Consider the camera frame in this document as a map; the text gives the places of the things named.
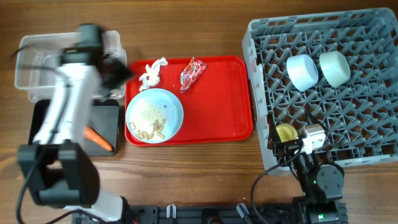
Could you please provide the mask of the orange carrot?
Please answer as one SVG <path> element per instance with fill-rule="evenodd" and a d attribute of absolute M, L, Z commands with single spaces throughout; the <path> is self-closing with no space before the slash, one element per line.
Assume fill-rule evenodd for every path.
<path fill-rule="evenodd" d="M 103 149 L 113 152 L 114 148 L 107 140 L 100 136 L 93 128 L 87 126 L 84 131 L 85 138 L 93 143 L 101 146 Z"/>

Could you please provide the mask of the light blue bowl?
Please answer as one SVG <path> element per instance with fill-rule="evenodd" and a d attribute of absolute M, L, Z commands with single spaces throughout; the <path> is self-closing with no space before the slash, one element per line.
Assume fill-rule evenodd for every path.
<path fill-rule="evenodd" d="M 299 91 L 305 91 L 318 82 L 318 69 L 313 59 L 307 54 L 289 57 L 287 73 L 290 81 Z"/>

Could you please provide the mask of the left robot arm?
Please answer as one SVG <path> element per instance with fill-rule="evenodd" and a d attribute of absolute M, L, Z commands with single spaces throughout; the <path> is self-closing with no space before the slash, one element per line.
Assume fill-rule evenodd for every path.
<path fill-rule="evenodd" d="M 87 156 L 85 128 L 93 97 L 109 96 L 132 76 L 119 59 L 104 52 L 104 30 L 82 24 L 80 38 L 61 50 L 55 91 L 39 131 L 30 144 L 21 145 L 17 163 L 29 192 L 40 206 L 65 209 L 100 223 L 132 223 L 127 200 L 100 185 L 99 173 Z"/>

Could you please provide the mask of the white tissue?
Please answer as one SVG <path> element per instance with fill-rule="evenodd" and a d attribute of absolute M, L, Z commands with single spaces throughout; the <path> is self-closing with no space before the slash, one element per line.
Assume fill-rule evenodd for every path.
<path fill-rule="evenodd" d="M 139 91 L 142 92 L 156 86 L 160 82 L 160 68 L 166 65 L 168 65 L 168 61 L 165 57 L 156 60 L 152 65 L 147 64 L 145 66 L 146 72 L 139 77 L 139 81 L 142 82 Z"/>

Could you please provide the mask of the light blue plate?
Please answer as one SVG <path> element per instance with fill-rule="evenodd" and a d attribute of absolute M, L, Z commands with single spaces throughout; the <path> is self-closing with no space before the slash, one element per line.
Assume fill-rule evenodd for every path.
<path fill-rule="evenodd" d="M 133 108 L 142 108 L 144 105 L 156 105 L 165 112 L 167 120 L 163 133 L 166 138 L 158 141 L 140 140 L 130 127 L 130 114 Z M 135 146 L 165 145 L 174 138 L 182 127 L 184 119 L 183 106 L 180 100 L 170 91 L 154 88 L 145 90 L 132 97 L 125 111 L 126 139 Z"/>

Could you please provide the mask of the green bowl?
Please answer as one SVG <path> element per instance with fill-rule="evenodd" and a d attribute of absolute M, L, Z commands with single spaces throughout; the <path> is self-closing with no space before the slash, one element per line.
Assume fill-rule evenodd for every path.
<path fill-rule="evenodd" d="M 351 78 L 348 62 L 341 52 L 323 53 L 319 61 L 323 76 L 333 88 L 341 86 Z"/>

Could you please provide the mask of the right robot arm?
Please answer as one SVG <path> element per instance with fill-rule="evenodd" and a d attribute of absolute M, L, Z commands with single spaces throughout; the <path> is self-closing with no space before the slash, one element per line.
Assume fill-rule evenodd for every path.
<path fill-rule="evenodd" d="M 343 198 L 345 172 L 334 162 L 322 162 L 315 152 L 325 148 L 326 127 L 305 112 L 309 125 L 292 140 L 283 141 L 275 122 L 268 119 L 270 149 L 284 152 L 282 159 L 296 171 L 303 195 L 294 197 L 289 209 L 290 223 L 348 223 Z"/>

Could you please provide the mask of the yellow cup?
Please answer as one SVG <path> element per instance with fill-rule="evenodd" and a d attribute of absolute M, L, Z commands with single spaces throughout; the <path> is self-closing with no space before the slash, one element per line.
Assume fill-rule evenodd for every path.
<path fill-rule="evenodd" d="M 281 142 L 297 139 L 299 134 L 297 130 L 289 124 L 279 124 L 276 126 L 277 134 Z"/>

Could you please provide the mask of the white plastic spoon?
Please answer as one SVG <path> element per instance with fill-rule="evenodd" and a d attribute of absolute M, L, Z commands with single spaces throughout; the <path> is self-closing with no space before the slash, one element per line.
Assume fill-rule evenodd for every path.
<path fill-rule="evenodd" d="M 257 71 L 258 71 L 258 76 L 259 78 L 261 78 L 262 80 L 264 79 L 264 71 L 263 71 L 263 66 L 262 64 L 259 64 L 257 66 Z"/>

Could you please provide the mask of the red snack wrapper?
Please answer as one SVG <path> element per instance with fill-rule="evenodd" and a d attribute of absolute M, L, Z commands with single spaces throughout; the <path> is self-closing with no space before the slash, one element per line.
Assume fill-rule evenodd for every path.
<path fill-rule="evenodd" d="M 197 78 L 206 70 L 207 64 L 193 57 L 180 74 L 180 92 L 186 92 Z"/>

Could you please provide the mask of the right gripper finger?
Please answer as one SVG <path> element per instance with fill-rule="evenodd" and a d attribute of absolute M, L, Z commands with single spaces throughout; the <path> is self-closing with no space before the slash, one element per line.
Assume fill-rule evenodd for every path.
<path fill-rule="evenodd" d="M 267 147 L 269 149 L 276 149 L 277 146 L 281 143 L 281 140 L 276 130 L 275 122 L 270 114 L 267 116 L 267 122 L 269 125 L 269 138 Z"/>
<path fill-rule="evenodd" d="M 316 117 L 314 117 L 308 110 L 305 110 L 305 117 L 308 125 L 319 124 L 323 128 L 323 130 L 326 131 L 326 127 L 321 122 L 319 122 L 319 120 L 316 119 Z"/>

